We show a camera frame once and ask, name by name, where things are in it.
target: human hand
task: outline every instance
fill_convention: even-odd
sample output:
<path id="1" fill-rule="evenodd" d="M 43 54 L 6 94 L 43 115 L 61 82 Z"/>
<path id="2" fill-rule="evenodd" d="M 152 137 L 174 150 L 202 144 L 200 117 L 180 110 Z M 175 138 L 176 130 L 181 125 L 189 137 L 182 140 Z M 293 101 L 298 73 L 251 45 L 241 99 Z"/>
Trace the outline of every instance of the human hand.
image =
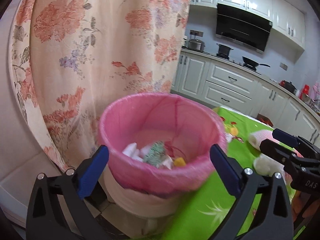
<path id="1" fill-rule="evenodd" d="M 297 219 L 298 214 L 301 212 L 301 210 L 303 209 L 303 206 L 304 206 L 303 202 L 300 198 L 300 195 L 301 195 L 301 192 L 297 190 L 296 193 L 294 194 L 294 197 L 291 202 L 293 221 L 295 221 Z M 320 206 L 320 199 L 314 201 L 307 208 L 307 210 L 302 214 L 302 217 L 307 218 L 309 216 L 313 216 L 316 213 L 319 206 Z"/>

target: kitchen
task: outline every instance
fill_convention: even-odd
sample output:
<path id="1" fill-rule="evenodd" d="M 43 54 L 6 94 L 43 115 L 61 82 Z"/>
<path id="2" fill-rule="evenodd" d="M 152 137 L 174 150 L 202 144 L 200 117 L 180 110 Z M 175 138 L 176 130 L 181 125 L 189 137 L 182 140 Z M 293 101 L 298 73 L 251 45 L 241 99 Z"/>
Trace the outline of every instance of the kitchen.
<path id="1" fill-rule="evenodd" d="M 294 95 L 305 85 L 311 95 L 319 79 L 319 20 L 307 0 L 190 0 L 185 35 L 203 44 L 186 42 L 192 50 L 181 50 L 172 92 L 209 107 L 261 114 L 320 146 L 320 117 Z M 246 67 L 245 58 L 255 66 Z"/>

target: countertop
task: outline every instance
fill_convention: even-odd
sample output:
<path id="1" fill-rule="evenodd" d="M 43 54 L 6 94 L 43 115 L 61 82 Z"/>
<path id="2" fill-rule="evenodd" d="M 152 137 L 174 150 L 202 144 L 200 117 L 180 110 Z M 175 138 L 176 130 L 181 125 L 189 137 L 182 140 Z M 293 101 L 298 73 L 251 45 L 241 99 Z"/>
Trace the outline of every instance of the countertop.
<path id="1" fill-rule="evenodd" d="M 191 54 L 194 54 L 194 55 L 199 55 L 201 57 L 206 57 L 206 58 L 213 59 L 213 60 L 216 60 L 216 61 L 220 61 L 220 62 L 228 64 L 228 65 L 230 65 L 232 67 L 241 69 L 242 71 L 245 71 L 245 72 L 247 72 L 247 73 L 249 73 L 249 74 L 251 74 L 251 75 L 253 75 L 253 76 L 257 77 L 257 78 L 260 78 L 265 82 L 268 82 L 269 84 L 275 86 L 276 88 L 280 89 L 281 91 L 283 91 L 284 93 L 289 95 L 291 98 L 296 100 L 300 105 L 302 105 L 320 123 L 320 116 L 317 115 L 315 111 L 313 111 L 306 103 L 304 103 L 302 100 L 300 100 L 297 96 L 295 96 L 294 94 L 290 93 L 288 90 L 284 89 L 278 83 L 275 83 L 274 81 L 270 80 L 270 78 L 268 76 L 263 75 L 263 74 L 259 74 L 259 73 L 255 72 L 255 71 L 252 71 L 252 70 L 250 70 L 250 69 L 248 69 L 246 67 L 240 66 L 238 64 L 235 64 L 233 62 L 230 62 L 230 61 L 225 60 L 225 59 L 220 58 L 220 57 L 216 57 L 216 56 L 213 56 L 213 55 L 206 55 L 204 53 L 193 51 L 193 50 L 190 50 L 190 49 L 181 49 L 181 51 L 186 52 L 186 53 L 191 53 Z"/>

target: drawer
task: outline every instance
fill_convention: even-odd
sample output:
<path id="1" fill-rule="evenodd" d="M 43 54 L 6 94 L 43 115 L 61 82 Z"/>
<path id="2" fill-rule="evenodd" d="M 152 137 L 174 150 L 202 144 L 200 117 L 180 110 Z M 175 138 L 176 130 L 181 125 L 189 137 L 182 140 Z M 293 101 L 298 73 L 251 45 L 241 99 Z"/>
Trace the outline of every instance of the drawer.
<path id="1" fill-rule="evenodd" d="M 244 71 L 237 71 L 235 67 L 218 61 L 212 61 L 206 80 L 248 98 L 252 98 L 258 85 L 258 81 L 246 75 Z"/>
<path id="2" fill-rule="evenodd" d="M 252 105 L 252 99 L 208 81 L 205 82 L 201 100 L 213 106 L 228 106 L 243 114 L 250 111 Z"/>

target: blue gripper pad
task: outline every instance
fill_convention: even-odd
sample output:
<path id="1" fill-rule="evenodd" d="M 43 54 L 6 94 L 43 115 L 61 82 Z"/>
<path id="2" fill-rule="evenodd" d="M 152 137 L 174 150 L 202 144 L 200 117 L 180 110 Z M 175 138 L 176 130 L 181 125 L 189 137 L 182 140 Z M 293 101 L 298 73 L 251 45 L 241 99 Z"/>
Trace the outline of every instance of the blue gripper pad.
<path id="1" fill-rule="evenodd" d="M 292 136 L 284 131 L 281 131 L 279 129 L 274 129 L 272 132 L 272 136 L 274 139 L 284 143 L 285 145 L 296 148 L 298 147 L 297 138 L 295 136 Z"/>
<path id="2" fill-rule="evenodd" d="M 228 193 L 236 198 L 240 197 L 241 179 L 228 161 L 228 159 L 230 161 L 234 159 L 228 158 L 217 144 L 211 146 L 210 159 Z"/>
<path id="3" fill-rule="evenodd" d="M 100 146 L 92 157 L 92 162 L 84 172 L 83 176 L 79 178 L 78 196 L 81 200 L 91 195 L 97 181 L 107 165 L 109 160 L 109 150 L 107 146 Z"/>

